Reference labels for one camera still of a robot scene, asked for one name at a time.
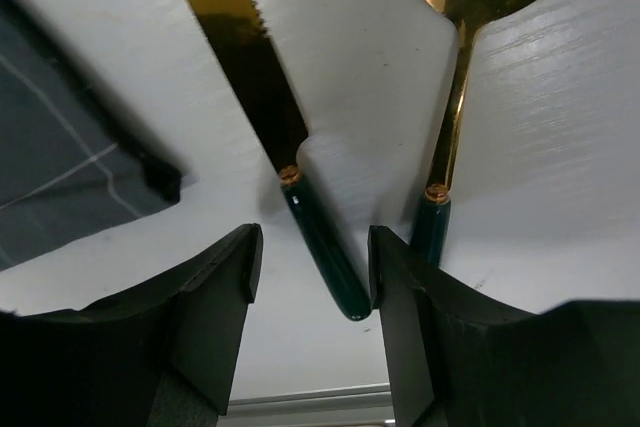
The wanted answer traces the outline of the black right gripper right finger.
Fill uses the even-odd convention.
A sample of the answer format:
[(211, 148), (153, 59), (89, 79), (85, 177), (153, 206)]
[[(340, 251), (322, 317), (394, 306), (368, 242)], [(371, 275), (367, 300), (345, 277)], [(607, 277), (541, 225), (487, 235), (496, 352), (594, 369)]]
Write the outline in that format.
[(533, 314), (369, 231), (399, 426), (635, 426), (639, 305), (577, 300)]

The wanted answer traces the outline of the gold knife green handle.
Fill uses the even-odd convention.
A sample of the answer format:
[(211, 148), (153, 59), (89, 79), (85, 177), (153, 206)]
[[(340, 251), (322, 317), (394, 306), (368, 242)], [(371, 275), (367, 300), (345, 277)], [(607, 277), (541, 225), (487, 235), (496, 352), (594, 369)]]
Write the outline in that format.
[(300, 166), (309, 136), (256, 0), (186, 0), (259, 139), (308, 251), (341, 313), (361, 321), (369, 294), (336, 221)]

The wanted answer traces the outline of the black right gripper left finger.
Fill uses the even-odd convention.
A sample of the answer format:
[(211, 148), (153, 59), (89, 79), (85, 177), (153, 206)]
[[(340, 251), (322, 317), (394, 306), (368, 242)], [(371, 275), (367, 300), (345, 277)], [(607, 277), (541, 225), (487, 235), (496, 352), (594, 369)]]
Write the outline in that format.
[(1, 316), (5, 426), (214, 426), (229, 406), (263, 235), (244, 224), (80, 310)]

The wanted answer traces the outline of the aluminium front rail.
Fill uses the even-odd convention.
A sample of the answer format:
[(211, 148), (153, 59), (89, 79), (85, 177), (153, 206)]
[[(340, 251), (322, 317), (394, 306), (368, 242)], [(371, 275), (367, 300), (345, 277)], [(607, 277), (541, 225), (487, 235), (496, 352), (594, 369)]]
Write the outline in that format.
[(392, 426), (390, 387), (370, 384), (233, 400), (220, 426)]

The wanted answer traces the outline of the dark checked cloth placemat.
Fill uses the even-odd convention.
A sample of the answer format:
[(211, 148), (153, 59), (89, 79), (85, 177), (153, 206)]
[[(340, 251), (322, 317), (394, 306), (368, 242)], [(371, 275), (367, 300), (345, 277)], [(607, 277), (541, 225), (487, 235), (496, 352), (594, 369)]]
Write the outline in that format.
[(1, 0), (2, 269), (178, 204), (182, 178), (16, 0)]

